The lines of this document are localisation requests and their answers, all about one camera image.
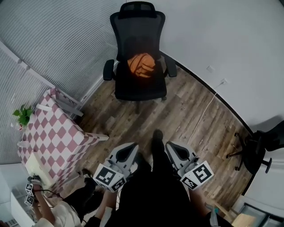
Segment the green plant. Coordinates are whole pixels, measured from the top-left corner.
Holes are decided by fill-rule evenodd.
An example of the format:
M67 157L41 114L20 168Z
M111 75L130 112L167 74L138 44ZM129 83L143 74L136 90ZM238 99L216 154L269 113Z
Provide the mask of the green plant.
M24 105L21 106L19 110L15 110L13 115L19 117L18 122L22 126L26 126L28 122L30 121L30 116L32 114L31 107L25 108Z

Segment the pink and white checkered cloth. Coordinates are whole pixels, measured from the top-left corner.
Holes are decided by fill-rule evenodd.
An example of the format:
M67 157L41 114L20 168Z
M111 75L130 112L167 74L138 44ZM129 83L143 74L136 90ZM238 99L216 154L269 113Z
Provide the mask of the pink and white checkered cloth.
M60 192L87 148L95 145L99 139L95 134L83 132L63 112L54 100L56 92L58 91L52 88L40 98L39 104L51 107L52 111L35 110L37 120L28 125L22 138L23 141L28 140L30 146L19 147L18 155L25 165L31 152L37 152L45 169L56 181L52 189Z

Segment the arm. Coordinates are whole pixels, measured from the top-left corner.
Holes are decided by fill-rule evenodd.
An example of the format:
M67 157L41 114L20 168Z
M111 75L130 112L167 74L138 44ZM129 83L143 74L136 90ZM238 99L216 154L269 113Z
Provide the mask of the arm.
M189 191L190 202L197 210L198 214L201 217L205 217L211 211L205 206L206 197L201 188L196 189L195 191Z
M41 190L41 187L39 185L34 185L33 189L35 190L35 196L41 206L42 217L49 221L52 225L54 225L55 216L53 215L50 207L42 196L41 191L38 191Z
M36 219L37 219L37 220L41 219L41 218L43 217L43 215L42 215L42 214L40 213L40 211L39 211L38 204L35 203L32 207L34 208L34 212L35 212Z
M101 220L105 214L106 207L115 209L117 193L112 193L108 190L103 194L103 199L94 217L91 217L85 227L99 227Z
M117 192L112 193L112 192L106 190L105 193L103 194L103 200L102 200L100 206L98 207L98 210L95 214L95 217L102 219L106 207L110 207L110 208L115 209L116 197L117 197Z

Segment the chair armrest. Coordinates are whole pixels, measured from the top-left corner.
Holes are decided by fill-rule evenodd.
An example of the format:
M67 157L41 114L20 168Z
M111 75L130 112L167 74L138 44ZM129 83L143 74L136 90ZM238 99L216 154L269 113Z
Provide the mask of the chair armrest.
M176 66L175 61L172 58L166 56L165 62L166 62L169 77L176 77L177 76L177 66Z
M114 77L114 60L107 60L103 68L103 80L112 80Z
M269 171L269 169L271 167L271 164L272 164L272 158L270 158L269 161L262 160L261 163L267 166L267 168L265 170L265 173L268 173L268 171Z

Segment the white cable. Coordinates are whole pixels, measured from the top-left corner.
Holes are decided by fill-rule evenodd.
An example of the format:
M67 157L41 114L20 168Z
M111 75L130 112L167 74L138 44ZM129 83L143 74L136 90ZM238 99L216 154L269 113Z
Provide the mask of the white cable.
M225 83L225 82L220 83L217 87L214 88L214 90L216 90L220 85L222 85L222 84L224 84L224 83ZM216 94L217 94L217 92L214 94L213 98L211 99L211 101L210 101L209 104L206 106L205 110L203 111L203 114L202 114L201 117L199 118L199 121L198 121L198 123L196 124L196 126L195 126L195 128L194 128L194 130L193 130L193 132L192 132L192 134L191 134L191 136L190 136L190 138L189 138L187 144L189 144L189 141L190 141L191 137L193 136L193 134L194 134L194 132L195 132L197 126L199 125L199 123L200 123L200 121L201 121L203 115L205 114L205 111L207 110L208 106L212 103L212 101L213 101L213 99L215 98Z

